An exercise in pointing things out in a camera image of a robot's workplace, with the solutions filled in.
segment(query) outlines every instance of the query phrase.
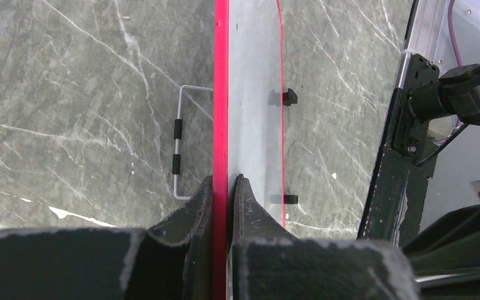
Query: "gray marble surface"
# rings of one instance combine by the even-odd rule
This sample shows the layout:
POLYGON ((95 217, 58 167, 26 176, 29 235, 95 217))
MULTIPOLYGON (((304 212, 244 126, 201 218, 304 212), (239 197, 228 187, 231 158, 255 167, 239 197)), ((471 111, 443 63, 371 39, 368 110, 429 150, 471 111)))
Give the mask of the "gray marble surface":
MULTIPOLYGON (((283 1, 287 228, 353 238, 409 0, 283 1)), ((214 1, 0 1, 0 228, 151 226, 179 206, 179 86, 213 85, 214 1)), ((185 95, 181 194, 212 168, 212 97, 185 95)))

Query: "gray floor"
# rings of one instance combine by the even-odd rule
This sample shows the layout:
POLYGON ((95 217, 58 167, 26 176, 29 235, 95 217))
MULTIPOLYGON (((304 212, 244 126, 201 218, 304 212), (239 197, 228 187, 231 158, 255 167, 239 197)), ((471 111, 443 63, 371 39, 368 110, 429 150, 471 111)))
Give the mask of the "gray floor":
MULTIPOLYGON (((353 238, 409 0, 283 1, 288 228, 353 238)), ((214 3, 0 1, 0 228, 150 226, 179 205, 182 84, 213 84, 214 3)), ((182 194, 211 173, 212 97, 183 107, 182 194)))

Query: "black cable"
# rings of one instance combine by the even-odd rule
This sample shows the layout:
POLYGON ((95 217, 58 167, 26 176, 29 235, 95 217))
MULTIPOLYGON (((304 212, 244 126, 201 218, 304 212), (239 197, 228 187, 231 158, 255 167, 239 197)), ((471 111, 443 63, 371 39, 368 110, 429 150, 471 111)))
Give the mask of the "black cable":
POLYGON ((417 167, 421 167, 423 166, 425 163, 427 163, 430 159, 434 158, 435 156, 437 156, 437 154, 439 154, 442 150, 444 150, 444 148, 446 148, 446 146, 448 146, 448 144, 454 140, 454 138, 456 138, 458 135, 460 135, 460 133, 465 130, 466 128, 468 127, 468 124, 466 123, 463 123, 461 125, 461 127, 459 127, 459 129, 457 129, 456 131, 454 131, 447 139, 444 143, 442 143, 437 149, 435 149, 432 153, 430 153, 428 156, 426 156, 424 159, 414 163, 415 166, 417 167))

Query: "red edge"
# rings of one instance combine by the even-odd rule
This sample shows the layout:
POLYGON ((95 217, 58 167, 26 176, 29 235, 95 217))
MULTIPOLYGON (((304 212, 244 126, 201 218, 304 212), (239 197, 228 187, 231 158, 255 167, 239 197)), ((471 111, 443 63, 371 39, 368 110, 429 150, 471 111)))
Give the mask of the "red edge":
MULTIPOLYGON (((284 47, 283 47, 283 15, 281 3, 277 0, 279 11, 279 35, 281 48, 281 95, 284 94, 284 47)), ((286 207, 284 206, 284 106, 281 104, 281 159, 282 159, 282 226, 286 227, 286 207)))
POLYGON ((212 298, 227 296, 229 0, 216 0, 212 147, 212 298))

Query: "thin red line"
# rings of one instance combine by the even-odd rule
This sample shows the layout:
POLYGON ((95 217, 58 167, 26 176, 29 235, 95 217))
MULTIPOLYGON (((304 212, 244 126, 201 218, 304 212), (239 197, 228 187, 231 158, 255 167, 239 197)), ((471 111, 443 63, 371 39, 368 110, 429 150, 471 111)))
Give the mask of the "thin red line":
MULTIPOLYGON (((277 10, 279 11, 279 38, 281 51, 281 95, 284 92, 284 47, 283 47, 283 16, 281 14, 281 3, 277 0, 277 10)), ((282 226, 286 226, 286 208, 284 207, 284 107, 281 101, 281 159, 282 159, 282 226)))
POLYGON ((212 298, 227 296, 229 0, 216 0, 212 153, 212 298))

